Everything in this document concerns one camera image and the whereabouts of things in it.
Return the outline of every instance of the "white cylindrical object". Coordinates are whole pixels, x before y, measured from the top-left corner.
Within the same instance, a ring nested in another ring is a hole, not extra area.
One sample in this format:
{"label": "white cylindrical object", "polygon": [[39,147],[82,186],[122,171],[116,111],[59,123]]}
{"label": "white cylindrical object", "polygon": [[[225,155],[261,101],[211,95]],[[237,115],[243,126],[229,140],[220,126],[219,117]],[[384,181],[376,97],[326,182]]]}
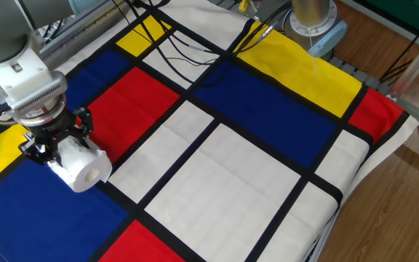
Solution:
{"label": "white cylindrical object", "polygon": [[90,149],[83,147],[73,137],[67,137],[58,144],[61,165],[48,163],[55,172],[76,193],[92,188],[98,181],[106,182],[111,175],[112,165],[106,152],[87,139]]}

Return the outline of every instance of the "cloth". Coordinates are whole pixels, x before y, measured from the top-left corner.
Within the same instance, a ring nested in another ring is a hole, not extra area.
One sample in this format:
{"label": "cloth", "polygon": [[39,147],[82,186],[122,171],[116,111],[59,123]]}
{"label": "cloth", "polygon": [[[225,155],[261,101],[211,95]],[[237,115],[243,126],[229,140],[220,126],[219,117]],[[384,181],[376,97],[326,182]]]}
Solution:
{"label": "cloth", "polygon": [[153,14],[168,32],[145,12],[60,68],[68,107],[88,106],[113,162],[106,184],[73,193],[17,153],[21,126],[0,130],[0,261],[305,261],[416,127],[277,32],[217,55],[258,26],[246,17],[205,0]]}

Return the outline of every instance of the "metal frame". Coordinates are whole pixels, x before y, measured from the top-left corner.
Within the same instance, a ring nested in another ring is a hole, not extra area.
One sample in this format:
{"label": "metal frame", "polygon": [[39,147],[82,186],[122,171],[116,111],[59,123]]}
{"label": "metal frame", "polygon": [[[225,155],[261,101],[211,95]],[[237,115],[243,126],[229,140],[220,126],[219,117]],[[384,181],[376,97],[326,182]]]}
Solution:
{"label": "metal frame", "polygon": [[[128,13],[129,6],[124,0],[116,0],[116,3],[123,13]],[[105,0],[70,20],[60,35],[40,51],[40,57],[50,70],[54,70],[123,18],[116,5]]]}
{"label": "metal frame", "polygon": [[397,32],[401,36],[405,37],[406,39],[413,40],[416,36],[418,31],[414,31],[414,29],[410,29],[406,26],[402,26],[398,23],[392,21],[392,19],[388,19],[387,17],[389,14],[381,15],[383,12],[382,10],[378,10],[377,12],[373,11],[376,8],[371,7],[370,9],[367,8],[367,5],[359,4],[357,1],[354,0],[340,0],[344,4],[354,8],[355,10],[361,12],[362,14],[372,18],[373,20],[377,21],[381,25],[391,29],[394,32]]}

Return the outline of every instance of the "black cable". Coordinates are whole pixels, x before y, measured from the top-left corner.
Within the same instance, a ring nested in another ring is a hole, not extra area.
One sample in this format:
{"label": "black cable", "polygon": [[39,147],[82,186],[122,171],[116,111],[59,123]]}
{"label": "black cable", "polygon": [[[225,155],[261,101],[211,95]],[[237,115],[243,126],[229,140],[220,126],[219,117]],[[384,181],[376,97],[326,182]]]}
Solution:
{"label": "black cable", "polygon": [[400,74],[403,74],[405,70],[407,70],[407,67],[401,68],[396,73],[391,74],[390,76],[387,76],[385,79],[381,80],[380,82],[383,83],[383,82],[389,81],[393,79],[394,77],[399,76]]}
{"label": "black cable", "polygon": [[[134,12],[135,17],[139,17],[139,14],[137,12],[137,10],[135,9],[135,6],[130,2],[130,0],[125,0],[126,3],[130,6],[130,9]],[[148,0],[150,2],[150,5],[146,5],[144,3],[144,6],[147,6],[149,9],[150,8],[154,8],[153,3]],[[252,46],[248,47],[245,49],[245,47],[254,39],[254,37],[267,25],[269,24],[277,15],[279,15],[280,13],[287,11],[289,8],[292,7],[292,3],[291,2],[287,2],[286,4],[283,4],[282,6],[280,6],[280,8],[278,8],[275,12],[273,12],[265,21],[263,21],[243,42],[242,44],[239,46],[239,48],[235,51],[235,52],[224,52],[218,55],[230,55],[230,59],[235,58],[239,53],[241,52],[245,52],[249,49],[252,49],[253,47],[255,47],[257,44],[259,44],[260,41],[257,41],[256,43],[254,43]],[[151,16],[162,26],[164,32],[167,32],[167,28],[164,26],[164,24],[162,24],[162,21],[153,16],[153,13],[151,13]],[[146,28],[145,23],[141,20],[140,24],[143,27],[143,30],[146,32],[146,34],[148,35],[148,37],[150,38],[152,43],[155,43],[155,40],[153,39],[151,33],[149,32],[149,30]],[[178,41],[180,41],[182,44],[186,45],[187,47],[191,47],[190,44],[185,43],[184,41],[182,41],[181,39],[179,39],[178,37],[174,36]],[[185,77],[184,75],[181,74],[181,72],[179,72],[179,70],[177,70],[172,64],[171,62],[169,62],[169,60],[166,58],[166,56],[164,55],[164,53],[161,51],[161,49],[159,47],[156,47],[156,50],[158,51],[158,53],[161,55],[161,57],[163,58],[164,62],[183,80],[185,80],[186,82],[190,83],[190,84],[194,84],[193,81],[191,81],[190,79],[188,79],[187,77]],[[229,60],[229,64],[226,67],[226,69],[224,70],[224,72],[219,76],[218,80],[212,84],[206,84],[206,85],[201,85],[204,87],[208,87],[208,86],[213,86],[215,84],[217,84],[227,73],[228,69],[231,67],[231,63],[232,61]]]}
{"label": "black cable", "polygon": [[[125,18],[125,20],[127,21],[127,23],[130,25],[130,21],[127,19],[127,17],[126,17],[126,15],[122,12],[122,10],[119,8],[119,6],[118,6],[118,4],[114,1],[114,0],[111,0],[115,5],[116,5],[116,7],[117,7],[117,9],[118,9],[118,11],[120,11],[120,13],[122,14],[122,16]],[[153,42],[151,42],[150,41],[150,39],[148,39],[148,38],[146,38],[146,36],[144,36],[144,35],[142,35],[140,32],[138,32],[137,30],[135,30],[135,29],[132,29],[135,33],[137,33],[139,36],[141,36],[143,39],[145,39],[147,42],[149,42],[150,44],[153,44]],[[176,46],[175,46],[175,49],[183,56],[183,57],[186,57]],[[182,61],[185,61],[185,62],[187,62],[187,63],[189,63],[189,64],[191,64],[191,65],[193,65],[193,66],[209,66],[209,65],[211,65],[211,63],[208,63],[208,62],[211,62],[211,61],[213,61],[213,60],[216,60],[217,58],[213,58],[213,59],[210,59],[210,60],[208,60],[208,61],[206,61],[206,62],[203,62],[203,63],[200,63],[200,62],[197,62],[197,61],[195,61],[195,60],[192,60],[191,58],[189,58],[189,57],[186,57],[186,58],[188,58],[188,60],[186,60],[186,59],[183,59],[183,58],[178,58],[178,57],[167,57],[167,59],[169,59],[169,60],[182,60]]]}
{"label": "black cable", "polygon": [[[125,0],[128,5],[130,6],[130,9],[132,10],[132,12],[134,13],[135,17],[139,17],[139,14],[137,12],[137,10],[135,10],[135,7],[132,5],[132,3],[130,3],[129,0]],[[154,40],[153,36],[151,35],[150,31],[148,31],[148,29],[145,26],[145,23],[140,20],[140,24],[143,27],[143,30],[145,31],[146,35],[150,38],[150,40],[155,43],[156,41]],[[188,79],[187,77],[185,77],[184,75],[181,74],[181,72],[179,72],[179,70],[177,70],[172,64],[171,62],[169,62],[169,60],[166,58],[166,56],[164,55],[164,53],[161,51],[161,48],[156,47],[156,50],[158,51],[159,55],[161,55],[161,57],[163,58],[164,62],[178,75],[180,76],[180,78],[184,79],[186,82],[193,84],[193,81],[191,81],[190,79]]]}
{"label": "black cable", "polygon": [[184,58],[180,58],[180,57],[167,57],[167,59],[169,59],[169,60],[182,60],[182,61],[185,61],[185,62],[187,62],[187,63],[189,63],[189,64],[191,64],[191,65],[193,65],[195,67],[199,67],[199,66],[210,66],[210,65],[212,65],[212,63],[207,64],[208,62],[217,60],[217,58],[213,58],[213,59],[210,59],[210,60],[208,60],[208,61],[206,61],[204,63],[192,63],[191,61],[186,60]]}
{"label": "black cable", "polygon": [[391,71],[392,68],[394,68],[394,66],[396,66],[396,64],[404,57],[404,55],[407,54],[407,52],[410,50],[410,48],[415,44],[415,42],[418,39],[419,39],[419,32],[416,34],[415,38],[410,42],[410,44],[407,46],[407,48],[405,48],[405,50],[403,51],[403,53],[400,54],[400,56],[392,63],[392,65],[381,76],[381,78],[379,80],[380,82],[382,81],[382,79],[386,78],[390,74],[389,71]]}
{"label": "black cable", "polygon": [[120,11],[121,15],[125,18],[125,20],[127,21],[127,23],[130,25],[130,21],[129,19],[127,19],[127,16],[122,12],[121,8],[119,7],[119,5],[116,3],[116,1],[111,0],[114,5],[116,6],[116,8]]}

